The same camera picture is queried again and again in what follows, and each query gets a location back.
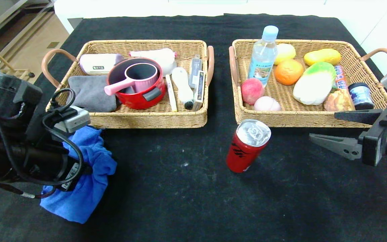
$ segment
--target blue towel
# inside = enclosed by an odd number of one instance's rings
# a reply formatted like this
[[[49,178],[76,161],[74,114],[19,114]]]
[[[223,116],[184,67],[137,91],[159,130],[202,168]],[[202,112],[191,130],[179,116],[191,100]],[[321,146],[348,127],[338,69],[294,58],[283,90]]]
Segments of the blue towel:
[[[101,130],[86,126],[69,137],[80,148],[93,173],[81,176],[73,191],[56,190],[53,195],[41,199],[40,206],[68,221],[84,224],[88,220],[109,183],[107,176],[114,174],[117,165],[112,153],[103,147],[100,133]],[[63,146],[69,150],[69,156],[78,159],[71,146],[66,143]],[[51,189],[51,186],[44,186],[43,193]]]

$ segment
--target basket handle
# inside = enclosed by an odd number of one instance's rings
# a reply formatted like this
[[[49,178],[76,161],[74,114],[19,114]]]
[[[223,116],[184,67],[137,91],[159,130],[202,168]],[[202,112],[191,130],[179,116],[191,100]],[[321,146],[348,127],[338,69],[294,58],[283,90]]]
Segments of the basket handle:
[[[41,71],[43,72],[44,76],[56,87],[58,88],[60,83],[53,78],[53,76],[50,74],[49,70],[47,69],[47,65],[49,64],[50,59],[56,54],[56,53],[62,53],[66,57],[68,57],[73,62],[78,62],[76,57],[68,53],[66,50],[63,49],[52,49],[49,51],[44,57],[43,61],[41,62]]]
[[[377,52],[385,52],[387,54],[387,49],[386,48],[375,49],[372,52],[370,52],[370,53],[364,55],[363,57],[361,57],[361,60],[366,61],[369,58],[371,58],[373,55],[375,55]]]
[[[240,77],[238,75],[238,66],[237,60],[235,59],[234,46],[229,46],[229,65],[231,69],[232,80],[234,81],[235,86],[238,87],[240,85]]]
[[[207,72],[207,86],[212,81],[213,73],[215,72],[215,49],[213,46],[207,47],[207,56],[209,57],[209,68]]]

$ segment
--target table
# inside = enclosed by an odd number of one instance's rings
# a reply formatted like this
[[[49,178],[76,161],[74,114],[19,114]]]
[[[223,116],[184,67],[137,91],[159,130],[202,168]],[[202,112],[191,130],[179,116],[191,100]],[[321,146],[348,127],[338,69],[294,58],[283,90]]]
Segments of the table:
[[[228,47],[258,38],[344,40],[364,51],[335,18],[223,15],[85,19],[62,48],[89,40],[200,39],[215,48],[209,120],[200,129],[105,130],[116,173],[89,221],[68,222],[39,201],[0,191],[0,240],[7,241],[387,241],[387,158],[349,161],[308,141],[310,132],[355,137],[361,129],[272,128],[248,172],[225,164],[235,123]],[[381,78],[372,62],[373,72]],[[56,56],[61,80],[70,61]],[[45,103],[54,87],[41,75]],[[24,189],[39,190],[24,184]]]

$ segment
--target blue bottle cap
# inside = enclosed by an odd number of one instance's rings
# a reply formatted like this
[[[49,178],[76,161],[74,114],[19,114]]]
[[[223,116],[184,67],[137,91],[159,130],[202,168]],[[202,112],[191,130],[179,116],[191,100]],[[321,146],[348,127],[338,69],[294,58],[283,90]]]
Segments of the blue bottle cap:
[[[265,41],[273,41],[277,38],[278,27],[276,26],[266,26],[264,32],[262,33],[262,39]]]

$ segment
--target plastic water bottle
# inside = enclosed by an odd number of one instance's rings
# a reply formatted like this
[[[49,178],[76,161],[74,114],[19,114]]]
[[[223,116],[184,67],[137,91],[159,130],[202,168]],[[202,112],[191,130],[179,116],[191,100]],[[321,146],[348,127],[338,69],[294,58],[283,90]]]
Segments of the plastic water bottle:
[[[273,70],[275,57],[277,56],[278,28],[276,26],[266,26],[262,33],[262,38],[253,45],[252,59],[250,60],[249,78],[258,78],[265,87],[268,77]]]

